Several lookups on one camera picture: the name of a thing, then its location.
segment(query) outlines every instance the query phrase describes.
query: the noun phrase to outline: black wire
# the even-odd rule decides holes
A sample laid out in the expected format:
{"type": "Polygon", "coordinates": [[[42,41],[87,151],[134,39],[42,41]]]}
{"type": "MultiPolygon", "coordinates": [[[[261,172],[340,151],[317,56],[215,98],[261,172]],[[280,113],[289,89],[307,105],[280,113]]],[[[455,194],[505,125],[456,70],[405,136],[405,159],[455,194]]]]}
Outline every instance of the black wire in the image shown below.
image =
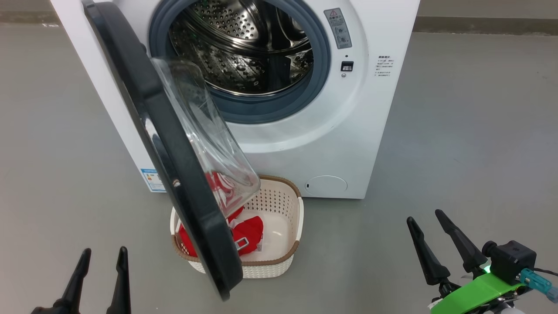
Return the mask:
{"type": "Polygon", "coordinates": [[[554,275],[554,276],[557,276],[557,277],[558,277],[558,273],[552,272],[552,271],[550,271],[550,270],[540,269],[540,268],[533,268],[533,270],[536,271],[536,272],[541,272],[541,273],[545,273],[545,274],[551,274],[551,275],[554,275]]]}

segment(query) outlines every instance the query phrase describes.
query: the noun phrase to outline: floor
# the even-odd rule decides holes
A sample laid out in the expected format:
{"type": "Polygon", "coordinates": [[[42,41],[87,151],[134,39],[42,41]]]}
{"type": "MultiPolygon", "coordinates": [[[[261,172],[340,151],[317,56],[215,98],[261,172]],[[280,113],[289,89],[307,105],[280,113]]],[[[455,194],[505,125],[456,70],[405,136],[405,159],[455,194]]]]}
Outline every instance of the floor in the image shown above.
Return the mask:
{"type": "MultiPolygon", "coordinates": [[[[50,306],[84,248],[81,312],[104,313],[118,248],[134,314],[428,313],[405,219],[464,283],[442,208],[478,246],[517,240],[556,269],[558,38],[413,34],[366,199],[305,199],[289,271],[222,303],[170,243],[171,203],[147,191],[61,28],[0,26],[0,303],[50,306]]],[[[558,313],[532,292],[528,313],[558,313]]]]}

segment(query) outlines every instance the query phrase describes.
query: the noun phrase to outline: stainless steel drum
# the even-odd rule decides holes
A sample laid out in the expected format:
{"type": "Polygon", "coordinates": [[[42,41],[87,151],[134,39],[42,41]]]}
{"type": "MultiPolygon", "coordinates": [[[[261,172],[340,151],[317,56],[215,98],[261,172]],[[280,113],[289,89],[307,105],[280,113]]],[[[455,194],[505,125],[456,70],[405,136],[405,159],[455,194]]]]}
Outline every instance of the stainless steel drum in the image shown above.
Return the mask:
{"type": "Polygon", "coordinates": [[[263,0],[200,0],[169,29],[178,56],[197,64],[221,91],[264,96],[312,70],[308,38],[289,15],[263,0]]]}

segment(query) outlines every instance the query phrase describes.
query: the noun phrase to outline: washing machine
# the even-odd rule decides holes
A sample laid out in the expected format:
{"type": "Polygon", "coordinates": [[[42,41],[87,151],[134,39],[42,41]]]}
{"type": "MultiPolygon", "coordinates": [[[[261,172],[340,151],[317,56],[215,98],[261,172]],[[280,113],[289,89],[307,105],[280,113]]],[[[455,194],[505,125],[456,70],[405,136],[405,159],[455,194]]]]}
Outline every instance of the washing machine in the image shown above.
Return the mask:
{"type": "MultiPolygon", "coordinates": [[[[110,43],[86,14],[94,4],[52,4],[147,187],[164,192],[136,129],[141,117],[126,107],[123,94],[131,91],[111,71],[110,43]]],[[[113,4],[117,12],[102,23],[131,27],[127,36],[142,44],[135,53],[181,57],[200,68],[258,174],[286,178],[305,197],[364,198],[419,0],[113,4]]]]}

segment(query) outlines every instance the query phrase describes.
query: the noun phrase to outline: white plastic basket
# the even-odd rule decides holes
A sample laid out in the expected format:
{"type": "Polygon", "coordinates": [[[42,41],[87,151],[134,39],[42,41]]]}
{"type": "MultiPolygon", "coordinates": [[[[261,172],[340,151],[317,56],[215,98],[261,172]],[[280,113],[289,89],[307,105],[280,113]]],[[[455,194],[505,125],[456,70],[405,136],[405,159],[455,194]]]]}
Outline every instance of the white plastic basket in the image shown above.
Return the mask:
{"type": "MultiPolygon", "coordinates": [[[[244,278],[272,278],[291,266],[299,246],[304,222],[304,204],[296,186],[283,178],[261,175],[259,193],[244,205],[237,217],[243,221],[259,216],[263,221],[262,250],[242,255],[244,278]]],[[[188,254],[177,235],[180,219],[172,209],[170,231],[176,252],[197,271],[205,273],[199,258],[188,254]]]]}

